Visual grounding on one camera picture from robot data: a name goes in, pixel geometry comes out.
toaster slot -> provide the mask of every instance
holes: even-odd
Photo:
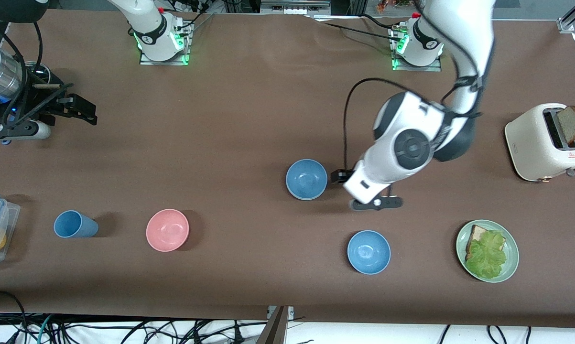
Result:
[[[563,132],[559,127],[559,120],[557,120],[557,113],[563,110],[560,107],[548,108],[542,112],[544,122],[549,131],[549,137],[555,148],[561,151],[575,151],[575,140],[572,143],[567,143],[563,136]]]

green plate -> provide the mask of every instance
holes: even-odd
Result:
[[[493,277],[492,279],[478,277],[466,267],[466,246],[468,246],[468,240],[472,234],[473,225],[479,225],[482,228],[488,229],[490,231],[500,231],[502,233],[502,237],[506,238],[506,243],[502,249],[504,254],[506,254],[506,262],[502,264],[502,272],[500,272],[499,276],[497,277]],[[500,283],[506,281],[515,273],[517,266],[519,265],[519,249],[517,248],[515,239],[504,227],[490,220],[474,220],[463,226],[462,230],[460,230],[459,234],[457,235],[456,250],[459,263],[462,263],[462,266],[464,266],[466,271],[468,271],[470,275],[476,277],[477,279],[489,283]]]

white floor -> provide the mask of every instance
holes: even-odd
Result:
[[[93,326],[135,326],[137,322],[102,322]],[[152,322],[150,326],[160,327],[165,322]],[[193,322],[176,322],[179,334],[184,334],[193,326]],[[213,333],[219,329],[233,326],[233,321],[212,322],[200,333]],[[309,340],[311,344],[438,344],[445,325],[404,325],[404,324],[342,324],[330,322],[291,322],[287,331],[285,344],[302,344]],[[244,338],[259,335],[262,325],[242,327]],[[502,326],[508,344],[525,343],[526,327]],[[170,326],[165,327],[169,333],[174,333]],[[13,326],[0,326],[0,343],[5,342],[15,332]],[[76,327],[69,329],[73,339],[80,344],[119,344],[128,330],[87,329]],[[233,331],[224,332],[233,337]],[[492,334],[501,343],[499,333],[493,329]],[[125,344],[141,344],[145,331],[140,330],[130,336]],[[226,337],[216,335],[205,340],[205,344],[223,344]],[[20,335],[18,344],[23,343]],[[29,338],[29,344],[35,342]],[[149,341],[149,344],[171,344],[171,338],[159,335]],[[444,344],[492,344],[485,326],[451,326],[445,337]],[[575,329],[550,327],[534,327],[530,344],[575,344]]]

blue bowl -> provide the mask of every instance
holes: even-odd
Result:
[[[361,231],[349,240],[349,263],[355,270],[374,275],[385,270],[390,263],[391,249],[387,240],[375,231]]]
[[[327,173],[322,164],[311,159],[296,161],[287,170],[285,184],[290,194],[303,201],[314,200],[324,193]]]

pink bowl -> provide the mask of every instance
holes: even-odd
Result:
[[[187,240],[189,223],[174,209],[157,212],[147,224],[147,242],[159,252],[178,249]]]

